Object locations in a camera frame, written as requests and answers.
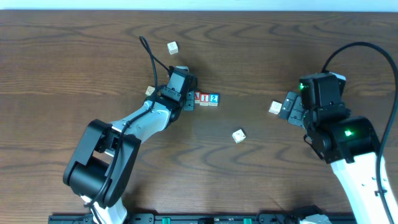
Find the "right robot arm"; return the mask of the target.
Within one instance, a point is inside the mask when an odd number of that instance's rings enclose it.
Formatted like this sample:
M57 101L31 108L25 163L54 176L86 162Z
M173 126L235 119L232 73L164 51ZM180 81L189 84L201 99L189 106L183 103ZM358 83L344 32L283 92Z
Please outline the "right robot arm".
M397 223L381 143L370 120L350 115L339 91L290 91L279 116L305 130L304 140L331 166L357 223Z

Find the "red letter A wooden block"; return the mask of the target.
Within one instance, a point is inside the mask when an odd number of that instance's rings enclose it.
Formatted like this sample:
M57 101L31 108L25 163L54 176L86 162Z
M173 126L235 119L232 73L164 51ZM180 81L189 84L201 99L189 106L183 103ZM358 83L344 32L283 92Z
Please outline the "red letter A wooden block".
M200 103L201 92L200 91L195 91L194 94L195 94L194 102L195 102L195 104L199 104Z

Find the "red letter I wooden block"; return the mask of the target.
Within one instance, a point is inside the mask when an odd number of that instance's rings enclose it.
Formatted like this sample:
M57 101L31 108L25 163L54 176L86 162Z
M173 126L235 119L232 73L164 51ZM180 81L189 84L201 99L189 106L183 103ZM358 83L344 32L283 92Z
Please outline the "red letter I wooden block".
M207 93L200 94L200 106L208 106L210 101L210 95Z

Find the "plain engraved wooden block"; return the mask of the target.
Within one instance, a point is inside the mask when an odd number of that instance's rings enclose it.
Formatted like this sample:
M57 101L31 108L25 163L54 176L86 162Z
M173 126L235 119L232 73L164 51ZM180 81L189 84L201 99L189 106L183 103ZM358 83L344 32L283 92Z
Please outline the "plain engraved wooden block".
M282 109L282 103L273 101L270 105L269 112L272 114L279 114Z

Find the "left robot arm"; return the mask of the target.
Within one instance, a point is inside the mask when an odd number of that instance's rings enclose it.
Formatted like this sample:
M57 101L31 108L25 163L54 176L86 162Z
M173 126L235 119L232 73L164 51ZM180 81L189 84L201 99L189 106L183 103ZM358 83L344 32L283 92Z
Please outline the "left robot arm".
M63 175L63 183L80 196L94 223L124 223L128 217L121 196L142 143L191 111L195 94L163 89L148 96L129 116L105 123L94 119L86 127Z

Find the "blue number 2 wooden block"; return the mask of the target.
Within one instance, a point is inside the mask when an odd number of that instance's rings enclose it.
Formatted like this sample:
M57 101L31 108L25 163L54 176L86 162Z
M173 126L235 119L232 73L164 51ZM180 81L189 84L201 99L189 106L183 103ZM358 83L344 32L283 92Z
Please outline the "blue number 2 wooden block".
M218 106L220 100L219 94L210 94L209 95L209 105L210 106Z

